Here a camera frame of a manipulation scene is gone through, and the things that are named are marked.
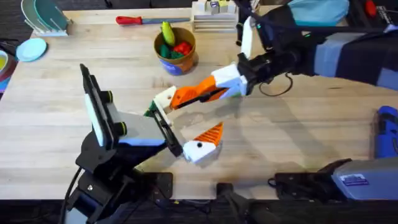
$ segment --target red knife handle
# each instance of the red knife handle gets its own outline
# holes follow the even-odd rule
[[[129,25],[129,24],[142,25],[142,18],[141,16],[140,17],[118,16],[116,18],[116,22],[119,25]]]

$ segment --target sticker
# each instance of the sticker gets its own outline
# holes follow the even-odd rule
[[[218,2],[210,2],[211,7],[218,7]]]
[[[160,62],[162,62],[163,67],[172,75],[183,75],[184,73],[188,72],[192,67],[193,67],[193,58],[190,57],[187,58],[185,61],[173,65],[169,62],[166,62],[165,60],[160,59]]]
[[[351,174],[343,175],[340,180],[345,186],[359,186],[359,185],[369,185],[368,180],[362,174]]]

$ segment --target blue plate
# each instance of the blue plate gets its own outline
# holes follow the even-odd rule
[[[55,30],[65,30],[68,21],[58,10],[57,5],[51,0],[34,0],[34,7],[41,22]]]
[[[41,38],[33,38],[23,42],[17,48],[17,58],[22,62],[31,62],[40,58],[47,48],[47,43]]]

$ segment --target blue object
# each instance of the blue object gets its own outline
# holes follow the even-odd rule
[[[293,0],[288,3],[299,26],[335,26],[348,13],[348,0]]]
[[[398,111],[382,106],[377,112],[377,119],[375,158],[398,156]]]
[[[65,30],[68,21],[51,0],[34,0],[34,7],[40,21],[55,30]]]
[[[10,79],[11,79],[11,77],[8,77],[5,80],[0,82],[0,92],[3,92],[7,88],[7,85],[10,82]]]
[[[31,62],[40,58],[47,49],[47,43],[41,38],[33,38],[23,42],[17,48],[17,58],[22,62]]]

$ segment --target blue cloth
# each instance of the blue cloth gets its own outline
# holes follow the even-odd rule
[[[348,0],[293,0],[288,3],[299,26],[335,26],[348,13]]]

